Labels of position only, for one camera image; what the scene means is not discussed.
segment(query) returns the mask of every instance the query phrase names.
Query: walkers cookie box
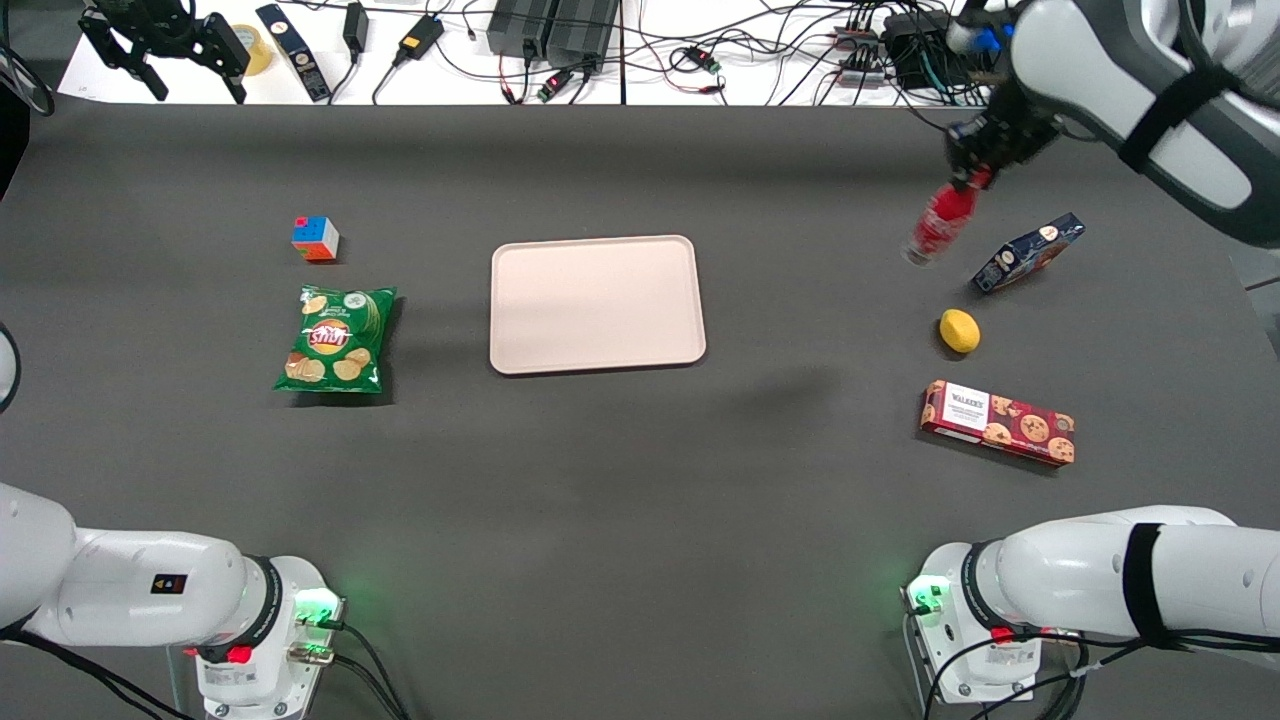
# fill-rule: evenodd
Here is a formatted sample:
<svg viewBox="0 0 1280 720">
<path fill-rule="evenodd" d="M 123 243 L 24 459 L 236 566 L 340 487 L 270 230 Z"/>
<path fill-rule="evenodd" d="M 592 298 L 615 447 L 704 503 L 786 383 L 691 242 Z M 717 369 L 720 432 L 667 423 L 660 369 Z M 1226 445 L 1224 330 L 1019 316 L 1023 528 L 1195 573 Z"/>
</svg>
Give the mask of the walkers cookie box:
<svg viewBox="0 0 1280 720">
<path fill-rule="evenodd" d="M 920 429 L 1050 465 L 1075 461 L 1070 415 L 946 380 L 933 380 L 924 391 Z"/>
</svg>

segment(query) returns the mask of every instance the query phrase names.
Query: green indicator light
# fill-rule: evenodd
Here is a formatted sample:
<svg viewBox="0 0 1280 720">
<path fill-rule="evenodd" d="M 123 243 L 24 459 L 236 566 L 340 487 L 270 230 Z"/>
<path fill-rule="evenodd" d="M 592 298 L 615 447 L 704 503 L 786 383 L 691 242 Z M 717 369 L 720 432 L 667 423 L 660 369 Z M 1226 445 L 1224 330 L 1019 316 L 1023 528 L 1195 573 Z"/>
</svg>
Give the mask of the green indicator light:
<svg viewBox="0 0 1280 720">
<path fill-rule="evenodd" d="M 293 601 L 294 616 L 298 620 L 320 621 L 338 614 L 338 596 L 328 588 L 300 591 Z"/>
</svg>

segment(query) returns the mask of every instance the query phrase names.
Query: red label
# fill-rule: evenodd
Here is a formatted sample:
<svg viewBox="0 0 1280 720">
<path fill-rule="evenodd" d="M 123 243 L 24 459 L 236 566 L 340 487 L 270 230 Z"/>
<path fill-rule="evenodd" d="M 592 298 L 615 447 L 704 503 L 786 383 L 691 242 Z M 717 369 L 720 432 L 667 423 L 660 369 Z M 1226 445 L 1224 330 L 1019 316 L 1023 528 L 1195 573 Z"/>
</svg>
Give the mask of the red label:
<svg viewBox="0 0 1280 720">
<path fill-rule="evenodd" d="M 333 355 L 342 350 L 348 340 L 351 340 L 351 329 L 347 327 L 347 323 L 330 318 L 320 320 L 311 328 L 307 345 L 311 346 L 311 350 L 321 355 Z"/>
</svg>

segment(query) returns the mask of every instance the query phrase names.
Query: cookie box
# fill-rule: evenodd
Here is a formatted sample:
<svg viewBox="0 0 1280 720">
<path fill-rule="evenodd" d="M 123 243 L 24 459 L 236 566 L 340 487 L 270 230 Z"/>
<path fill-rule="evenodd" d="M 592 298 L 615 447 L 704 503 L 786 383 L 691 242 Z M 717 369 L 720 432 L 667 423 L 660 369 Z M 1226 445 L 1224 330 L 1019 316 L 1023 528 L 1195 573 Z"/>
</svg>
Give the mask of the cookie box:
<svg viewBox="0 0 1280 720">
<path fill-rule="evenodd" d="M 1082 234 L 1084 223 L 1068 213 L 1038 231 L 1006 242 L 970 282 L 983 292 L 997 291 L 1048 266 Z"/>
<path fill-rule="evenodd" d="M 933 380 L 924 391 L 920 429 L 1050 465 L 1075 461 L 1070 415 L 946 380 Z"/>
</svg>

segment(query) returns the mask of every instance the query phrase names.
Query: pink tray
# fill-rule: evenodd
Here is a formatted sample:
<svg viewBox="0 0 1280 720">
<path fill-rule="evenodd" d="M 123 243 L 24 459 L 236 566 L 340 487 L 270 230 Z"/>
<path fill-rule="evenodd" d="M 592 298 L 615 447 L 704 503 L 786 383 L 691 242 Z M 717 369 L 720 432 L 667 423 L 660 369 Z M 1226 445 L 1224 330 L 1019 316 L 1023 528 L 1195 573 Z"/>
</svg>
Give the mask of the pink tray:
<svg viewBox="0 0 1280 720">
<path fill-rule="evenodd" d="M 504 375 L 684 365 L 707 352 L 694 246 L 678 234 L 503 245 L 489 361 Z"/>
</svg>

